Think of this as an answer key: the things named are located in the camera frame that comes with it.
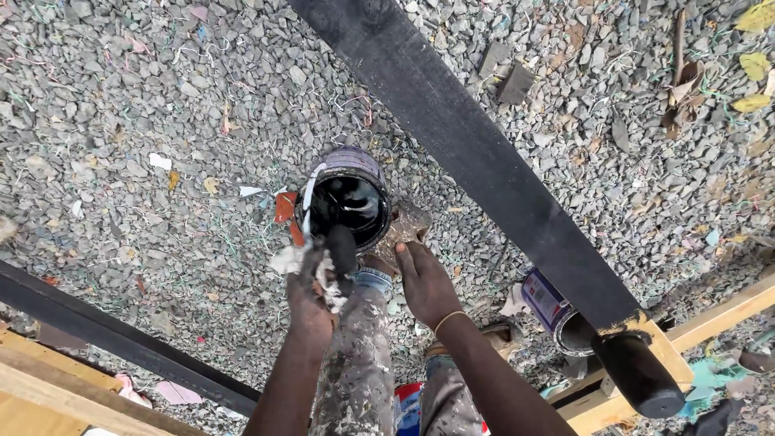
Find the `gravel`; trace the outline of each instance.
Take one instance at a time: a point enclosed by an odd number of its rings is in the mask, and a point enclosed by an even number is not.
[[[675,141],[660,118],[678,2],[400,3],[644,307],[669,301],[663,314],[686,317],[772,261],[771,247],[740,235],[772,233],[775,114],[729,106],[764,86],[738,56],[768,52],[770,40],[732,29],[751,2],[687,3],[686,56],[706,65],[706,99]],[[427,243],[478,324],[499,319],[532,267],[513,246],[498,262],[503,233],[284,2],[212,2],[204,21],[186,2],[5,4],[0,213],[20,232],[0,259],[57,277],[61,290],[251,386],[266,382],[288,327],[282,279],[267,266],[290,243],[287,224],[273,223],[274,193],[299,189],[336,145],[368,149],[392,195],[431,212]],[[511,56],[480,78],[492,40]],[[522,106],[500,104],[516,62],[536,84]],[[616,120],[629,153],[612,139]],[[174,189],[151,153],[173,161]],[[243,199],[241,185],[264,191]],[[708,277],[715,287],[702,285]],[[432,332],[399,285],[389,296],[397,382],[420,380]],[[0,311],[18,328],[29,322]],[[548,335],[529,315],[518,322],[528,347],[511,363],[537,388],[559,382]],[[84,356],[141,386],[158,380],[93,347]],[[150,395],[211,434],[244,424],[210,402],[173,407]]]

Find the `gold bracelet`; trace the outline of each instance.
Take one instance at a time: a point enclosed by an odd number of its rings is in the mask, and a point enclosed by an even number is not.
[[[455,315],[455,314],[458,314],[458,313],[461,314],[461,315],[466,315],[466,313],[463,312],[462,310],[455,310],[454,312],[450,313],[446,317],[442,318],[441,321],[439,321],[439,325],[437,325],[436,328],[433,329],[433,334],[436,335],[436,333],[439,331],[439,328],[441,327],[441,325],[444,324],[444,321],[448,320],[452,315]]]

